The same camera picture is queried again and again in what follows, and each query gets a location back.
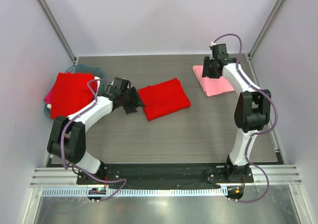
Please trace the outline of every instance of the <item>gray table surface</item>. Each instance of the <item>gray table surface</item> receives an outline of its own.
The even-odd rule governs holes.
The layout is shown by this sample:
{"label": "gray table surface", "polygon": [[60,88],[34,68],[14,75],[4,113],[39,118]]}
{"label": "gray table surface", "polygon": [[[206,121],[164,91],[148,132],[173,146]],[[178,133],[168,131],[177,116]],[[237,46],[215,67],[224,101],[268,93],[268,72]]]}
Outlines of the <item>gray table surface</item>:
{"label": "gray table surface", "polygon": [[[100,67],[107,78],[123,77],[137,89],[173,78],[181,81],[191,107],[147,121],[142,108],[126,115],[120,108],[86,134],[86,150],[105,163],[225,162],[236,138],[238,96],[206,97],[192,66],[204,55],[80,57],[78,64]],[[245,55],[240,63],[252,78]],[[251,161],[277,161],[270,135],[257,137]],[[60,162],[54,157],[53,163]]]}

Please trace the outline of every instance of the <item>folded pink cloth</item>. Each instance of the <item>folded pink cloth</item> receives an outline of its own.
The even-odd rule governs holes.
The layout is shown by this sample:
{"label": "folded pink cloth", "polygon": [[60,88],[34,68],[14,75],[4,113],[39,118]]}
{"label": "folded pink cloth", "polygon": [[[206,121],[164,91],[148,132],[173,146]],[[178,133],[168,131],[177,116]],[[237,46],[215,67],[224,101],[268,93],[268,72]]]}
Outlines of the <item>folded pink cloth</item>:
{"label": "folded pink cloth", "polygon": [[206,96],[215,96],[225,92],[234,91],[232,85],[224,77],[220,77],[219,79],[202,77],[203,66],[201,65],[194,65],[193,71]]}

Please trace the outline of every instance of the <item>plastic bin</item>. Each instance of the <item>plastic bin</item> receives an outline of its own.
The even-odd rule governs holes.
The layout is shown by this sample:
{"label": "plastic bin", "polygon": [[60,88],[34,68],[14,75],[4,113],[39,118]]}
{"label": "plastic bin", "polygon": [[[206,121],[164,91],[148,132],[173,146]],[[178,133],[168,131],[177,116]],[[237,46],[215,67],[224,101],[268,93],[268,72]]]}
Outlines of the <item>plastic bin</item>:
{"label": "plastic bin", "polygon": [[[92,74],[93,76],[97,76],[101,79],[106,79],[106,73],[103,69],[98,68],[98,67],[91,67],[91,66],[86,66],[86,65],[82,65],[82,64],[77,64],[74,66],[69,67],[68,69],[66,69],[65,71],[67,72],[71,72],[73,74]],[[97,91],[97,95],[101,95],[104,91],[104,86],[105,86],[105,82],[104,81],[100,81],[100,85],[99,85],[99,89]],[[44,114],[50,117],[50,113],[51,110],[49,108],[47,108],[47,104],[45,103],[44,105]]]}

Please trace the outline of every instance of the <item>black base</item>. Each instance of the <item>black base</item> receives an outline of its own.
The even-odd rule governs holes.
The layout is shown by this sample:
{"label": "black base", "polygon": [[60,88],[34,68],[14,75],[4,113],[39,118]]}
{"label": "black base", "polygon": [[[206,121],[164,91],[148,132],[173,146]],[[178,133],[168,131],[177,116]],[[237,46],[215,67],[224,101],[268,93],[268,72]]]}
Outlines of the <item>black base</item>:
{"label": "black base", "polygon": [[244,194],[244,188],[242,187],[228,187],[228,198],[233,198],[233,199],[241,199]]}
{"label": "black base", "polygon": [[[219,188],[218,183],[232,183],[226,177],[224,164],[220,166],[220,163],[106,164],[105,167],[108,180],[127,179],[125,189],[212,189]],[[253,175],[246,175],[245,183],[252,182]],[[102,183],[79,173],[77,184]],[[120,185],[121,183],[111,184],[109,187],[116,189]]]}
{"label": "black base", "polygon": [[[97,173],[94,175],[96,178],[103,180],[107,175],[107,170],[105,169],[105,164],[100,161],[100,166],[97,171]],[[79,170],[78,173],[78,179],[82,180],[82,182],[88,183],[88,184],[98,184],[99,182],[95,179],[92,179],[91,177],[87,176],[85,173],[81,172]]]}

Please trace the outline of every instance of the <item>metal floor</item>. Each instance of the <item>metal floor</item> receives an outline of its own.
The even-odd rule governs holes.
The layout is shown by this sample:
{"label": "metal floor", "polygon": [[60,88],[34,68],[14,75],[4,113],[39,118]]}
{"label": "metal floor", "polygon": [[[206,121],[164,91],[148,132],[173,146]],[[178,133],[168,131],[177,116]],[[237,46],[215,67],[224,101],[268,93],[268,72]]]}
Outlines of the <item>metal floor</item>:
{"label": "metal floor", "polygon": [[[244,200],[255,199],[265,186],[246,186]],[[88,202],[75,211],[70,211]],[[270,186],[252,204],[226,197],[114,198],[91,204],[87,198],[41,198],[35,224],[300,224],[288,185]]]}
{"label": "metal floor", "polygon": [[[148,122],[142,108],[126,115],[120,108],[86,134],[86,148],[105,163],[225,162],[236,138],[235,92],[206,97],[192,66],[204,55],[81,57],[78,64],[100,67],[107,78],[131,81],[137,89],[178,78],[191,107]],[[245,58],[241,65],[252,74]],[[251,161],[277,161],[270,135],[257,137]],[[52,163],[59,163],[54,157]]]}

